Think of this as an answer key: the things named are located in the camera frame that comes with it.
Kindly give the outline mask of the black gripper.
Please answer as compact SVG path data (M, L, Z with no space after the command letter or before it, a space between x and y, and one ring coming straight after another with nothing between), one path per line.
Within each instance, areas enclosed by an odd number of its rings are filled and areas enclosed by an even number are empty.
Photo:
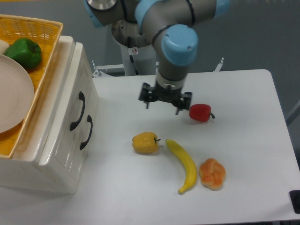
M178 115L182 110L189 111L192 100L192 92L181 93L181 91L182 87L178 89L174 89L170 85L163 87L158 81L156 81L155 87L144 82L138 100L146 104L146 109L149 108L151 102L155 101L171 103L177 108L175 114Z

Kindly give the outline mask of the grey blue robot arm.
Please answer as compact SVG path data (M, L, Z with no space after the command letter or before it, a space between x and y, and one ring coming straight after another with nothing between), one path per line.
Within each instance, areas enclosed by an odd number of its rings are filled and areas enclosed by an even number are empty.
M151 45L160 58L156 83L142 85L139 100L161 101L178 111L189 110L192 93L182 92L189 66L198 52L197 23L226 13L228 0L86 0L84 6L94 26L123 22L128 47L137 38Z

